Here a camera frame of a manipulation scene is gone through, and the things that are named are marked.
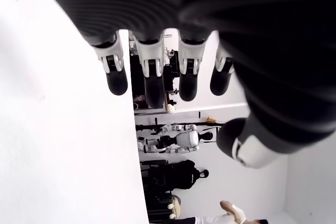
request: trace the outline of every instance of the person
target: person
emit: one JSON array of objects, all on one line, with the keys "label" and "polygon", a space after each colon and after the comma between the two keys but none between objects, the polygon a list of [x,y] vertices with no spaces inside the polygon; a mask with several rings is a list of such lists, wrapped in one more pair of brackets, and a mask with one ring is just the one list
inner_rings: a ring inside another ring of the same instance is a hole
[{"label": "person", "polygon": [[248,221],[244,212],[229,201],[222,200],[220,205],[226,211],[225,215],[165,220],[162,224],[268,224],[268,220]]}]

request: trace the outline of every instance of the white surface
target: white surface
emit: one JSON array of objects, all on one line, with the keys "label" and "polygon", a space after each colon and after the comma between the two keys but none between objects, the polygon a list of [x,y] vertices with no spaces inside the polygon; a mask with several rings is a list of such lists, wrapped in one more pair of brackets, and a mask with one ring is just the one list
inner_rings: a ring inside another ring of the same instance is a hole
[{"label": "white surface", "polygon": [[[109,92],[95,52],[54,0],[0,0],[3,24],[0,222],[148,223],[130,83],[122,97]],[[125,68],[130,80],[128,57]]]},{"label": "white surface", "polygon": [[[248,114],[246,106],[201,111],[202,117],[211,116],[221,121],[245,117]],[[160,124],[199,121],[198,111],[156,117]],[[135,121],[137,124],[150,124],[154,123],[154,118],[155,116],[137,116]],[[139,131],[137,134],[146,135],[150,134],[150,131]],[[190,159],[195,162],[196,167],[209,170],[209,177],[199,179],[191,189],[173,191],[182,201],[180,218],[222,215],[223,210],[219,205],[221,200],[229,200],[241,208],[248,220],[265,218],[283,209],[287,176],[286,157],[263,169],[244,168],[221,152],[216,143],[208,143],[201,144],[197,152],[182,155],[140,153],[142,160],[153,158],[168,159],[170,162]]]},{"label": "white surface", "polygon": [[292,155],[286,211],[299,224],[336,222],[336,135]]},{"label": "white surface", "polygon": [[276,214],[268,216],[267,220],[269,224],[297,224],[286,212],[277,212]]},{"label": "white surface", "polygon": [[[178,50],[179,36],[176,29],[166,29],[165,34],[172,34],[172,38],[165,38],[165,45],[168,49]],[[200,109],[207,106],[233,104],[245,102],[245,96],[235,73],[232,74],[229,87],[226,93],[220,97],[211,93],[210,80],[215,66],[216,51],[218,46],[218,32],[212,32],[206,42],[203,60],[199,67],[197,95],[191,102],[183,101],[179,95],[170,96],[177,102],[174,107],[177,110]],[[173,81],[174,88],[179,88],[179,78]]]}]

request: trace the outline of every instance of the white humanoid robot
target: white humanoid robot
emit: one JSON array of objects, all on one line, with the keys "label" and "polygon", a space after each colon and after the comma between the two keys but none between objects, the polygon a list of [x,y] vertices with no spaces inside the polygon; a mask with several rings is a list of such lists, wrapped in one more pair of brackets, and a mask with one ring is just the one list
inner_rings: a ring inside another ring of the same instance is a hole
[{"label": "white humanoid robot", "polygon": [[[138,150],[145,153],[188,153],[199,150],[200,139],[210,140],[213,135],[211,132],[199,134],[195,124],[167,124],[161,128],[160,138],[145,139],[138,137]],[[164,135],[165,133],[183,131],[176,137]]]}]

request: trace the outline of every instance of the robotic hand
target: robotic hand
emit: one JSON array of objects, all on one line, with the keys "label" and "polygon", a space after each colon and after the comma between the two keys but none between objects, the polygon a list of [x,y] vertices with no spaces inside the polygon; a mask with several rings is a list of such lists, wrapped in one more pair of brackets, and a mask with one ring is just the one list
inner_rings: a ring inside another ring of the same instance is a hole
[{"label": "robotic hand", "polygon": [[245,166],[263,167],[336,129],[336,0],[56,1],[97,53],[116,95],[128,88],[118,30],[133,32],[153,108],[164,99],[163,30],[180,33],[185,101],[196,96],[205,42],[218,30],[210,89],[224,94],[235,69],[251,114],[226,123],[217,143]]}]

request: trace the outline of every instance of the black fingertip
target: black fingertip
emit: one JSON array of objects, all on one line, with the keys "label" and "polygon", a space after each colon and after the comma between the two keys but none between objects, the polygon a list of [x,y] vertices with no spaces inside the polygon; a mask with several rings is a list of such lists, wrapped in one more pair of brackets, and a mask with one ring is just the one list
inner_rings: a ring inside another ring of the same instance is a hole
[{"label": "black fingertip", "polygon": [[115,95],[123,95],[127,91],[128,83],[125,68],[123,68],[120,72],[111,71],[106,74],[107,84],[109,86],[110,91]]},{"label": "black fingertip", "polygon": [[243,131],[246,118],[236,118],[225,123],[217,133],[217,146],[229,157],[232,157],[232,147],[235,139]]},{"label": "black fingertip", "polygon": [[230,78],[231,73],[225,71],[218,72],[216,67],[214,67],[210,82],[210,90],[212,94],[217,96],[223,95],[229,87]]},{"label": "black fingertip", "polygon": [[164,83],[163,75],[161,77],[149,76],[145,79],[145,95],[148,106],[153,109],[159,109],[164,103]]},{"label": "black fingertip", "polygon": [[178,90],[183,101],[192,101],[197,94],[197,75],[180,73],[180,85]]}]

